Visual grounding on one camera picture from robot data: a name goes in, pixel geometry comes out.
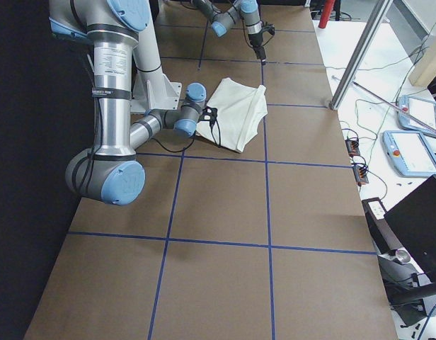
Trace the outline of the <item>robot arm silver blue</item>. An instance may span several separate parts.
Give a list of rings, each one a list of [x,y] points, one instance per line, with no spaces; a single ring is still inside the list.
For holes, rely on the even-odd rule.
[[[263,34],[269,33],[274,36],[275,27],[261,20],[257,1],[234,1],[227,11],[220,10],[208,0],[193,0],[191,4],[207,18],[218,37],[227,34],[235,25],[241,23],[247,45],[254,51],[260,63],[266,64]]]
[[[182,86],[164,74],[148,1],[51,1],[58,37],[93,47],[94,142],[66,169],[80,196],[127,205],[141,193],[137,148],[164,129],[195,134],[205,107],[202,84]]]

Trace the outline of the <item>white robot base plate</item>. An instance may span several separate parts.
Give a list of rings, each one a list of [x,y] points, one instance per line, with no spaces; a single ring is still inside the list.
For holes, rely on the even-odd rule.
[[[154,72],[138,71],[132,90],[131,114],[143,114],[150,109],[175,110],[178,107],[182,84],[171,82],[162,69]]]

